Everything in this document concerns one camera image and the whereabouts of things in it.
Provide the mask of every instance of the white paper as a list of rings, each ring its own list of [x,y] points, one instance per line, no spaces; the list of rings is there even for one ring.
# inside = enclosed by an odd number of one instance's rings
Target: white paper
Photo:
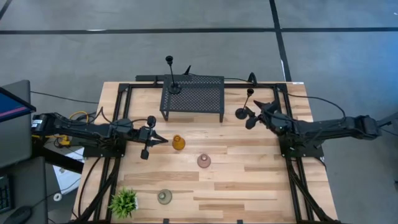
[[[84,147],[82,147],[81,149],[78,149],[74,152],[70,152],[68,154],[66,154],[65,156],[70,157],[72,159],[76,159],[79,160],[80,162],[84,162],[83,160],[83,151],[85,150]],[[61,191],[61,194],[67,194],[69,192],[71,192],[72,190],[75,190],[76,188],[79,187],[80,181],[77,181],[76,183],[74,183],[76,180],[78,180],[80,178],[80,174],[77,174],[75,172],[66,170],[64,168],[58,167],[58,166],[53,166],[54,168],[54,172],[55,175],[57,176],[57,181],[58,181],[58,185],[60,186],[60,190],[66,189]]]

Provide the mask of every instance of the white pot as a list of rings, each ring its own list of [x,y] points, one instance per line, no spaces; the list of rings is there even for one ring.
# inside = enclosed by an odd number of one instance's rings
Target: white pot
[[[136,204],[136,210],[138,210],[138,199],[137,199],[137,195],[136,195],[136,198],[135,198],[135,200],[134,200],[134,203]]]

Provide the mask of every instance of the small orange vase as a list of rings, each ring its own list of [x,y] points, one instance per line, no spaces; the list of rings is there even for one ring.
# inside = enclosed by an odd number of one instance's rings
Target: small orange vase
[[[173,148],[175,150],[182,150],[185,147],[185,140],[176,134],[173,138]]]

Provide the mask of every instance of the keyboard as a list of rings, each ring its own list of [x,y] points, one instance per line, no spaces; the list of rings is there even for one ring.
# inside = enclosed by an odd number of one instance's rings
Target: keyboard
[[[13,209],[12,189],[10,185],[10,177],[7,175],[0,176],[0,214]]]

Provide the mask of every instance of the black clamp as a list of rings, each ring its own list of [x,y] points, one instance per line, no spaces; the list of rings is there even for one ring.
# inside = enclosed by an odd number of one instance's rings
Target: black clamp
[[[257,86],[257,78],[256,78],[256,75],[254,74],[254,73],[250,73],[250,75],[249,75],[249,79],[248,79],[248,82],[251,82],[251,83],[253,83],[253,86]]]
[[[154,80],[154,86],[157,86],[157,82],[159,81],[159,79],[157,78],[157,75],[155,75],[155,80]]]
[[[190,74],[190,73],[189,73],[189,70],[191,70],[191,65],[188,66],[188,68],[186,69],[186,71],[184,72],[183,75],[189,75],[189,74]]]
[[[137,142],[145,144],[145,148],[141,151],[141,159],[148,160],[149,151],[148,147],[155,146],[157,144],[162,144],[168,142],[167,139],[158,135],[153,128],[156,125],[156,118],[154,116],[149,116],[147,119],[148,127],[141,127],[138,135]]]

